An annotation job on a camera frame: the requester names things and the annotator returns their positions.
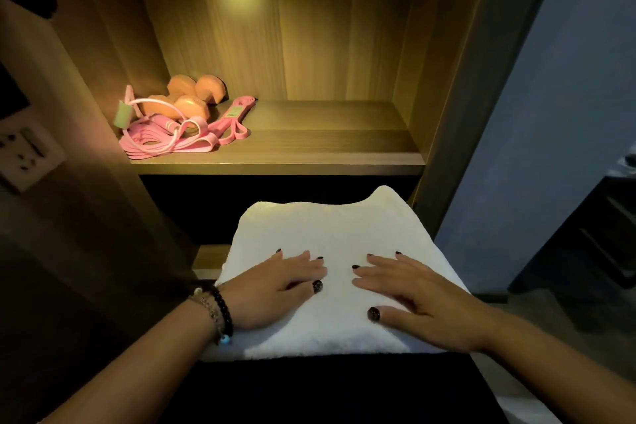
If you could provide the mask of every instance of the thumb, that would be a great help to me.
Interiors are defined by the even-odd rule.
[[[371,307],[368,316],[369,320],[373,322],[379,321],[386,327],[405,332],[421,340],[426,339],[427,328],[430,324],[429,319],[431,318],[427,315],[417,315],[390,306]]]
[[[300,307],[303,303],[322,290],[322,282],[303,282],[290,290],[279,292],[279,316],[285,315],[287,312]]]

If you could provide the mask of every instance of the green tag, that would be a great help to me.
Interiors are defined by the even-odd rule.
[[[131,125],[133,108],[130,105],[124,103],[124,101],[120,101],[119,106],[117,107],[117,112],[115,113],[115,120],[113,121],[113,125],[117,126],[117,128],[122,128],[123,130],[127,130]]]
[[[243,106],[233,106],[227,113],[225,117],[238,117],[243,112]]]

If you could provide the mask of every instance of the white towel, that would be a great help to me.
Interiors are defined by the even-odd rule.
[[[366,254],[394,257],[395,251],[426,263],[465,289],[457,273],[393,189],[381,186],[359,203],[265,203],[241,217],[218,284],[269,258],[304,250],[324,257],[323,289],[292,315],[257,331],[236,331],[229,345],[211,345],[202,360],[236,360],[343,353],[422,353],[440,349],[367,319],[369,307],[396,301],[354,287],[352,265],[369,265]]]

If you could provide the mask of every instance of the power socket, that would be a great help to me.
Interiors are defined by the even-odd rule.
[[[23,192],[65,159],[33,107],[0,121],[0,176],[13,190]]]

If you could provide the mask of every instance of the pink strap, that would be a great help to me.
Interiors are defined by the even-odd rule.
[[[234,99],[225,114],[218,118],[217,121],[208,124],[207,129],[219,138],[220,145],[230,144],[235,139],[247,138],[249,130],[240,122],[255,104],[256,99],[251,96],[241,96]],[[230,134],[226,138],[221,138],[228,128],[231,128]]]
[[[126,86],[124,102],[135,108],[139,119],[131,123],[127,130],[123,130],[120,145],[130,159],[146,159],[171,152],[210,152],[217,144],[225,145],[234,139],[247,138],[249,131],[239,120],[245,117],[256,100],[251,96],[235,99],[226,113],[211,124],[207,124],[200,116],[187,119],[179,109],[159,99],[135,99],[131,85]],[[144,116],[137,106],[144,102],[159,103],[173,108],[179,113],[183,123],[179,124],[162,114]],[[182,138],[189,123],[196,126],[198,134]],[[230,127],[231,134],[227,138],[219,139]]]

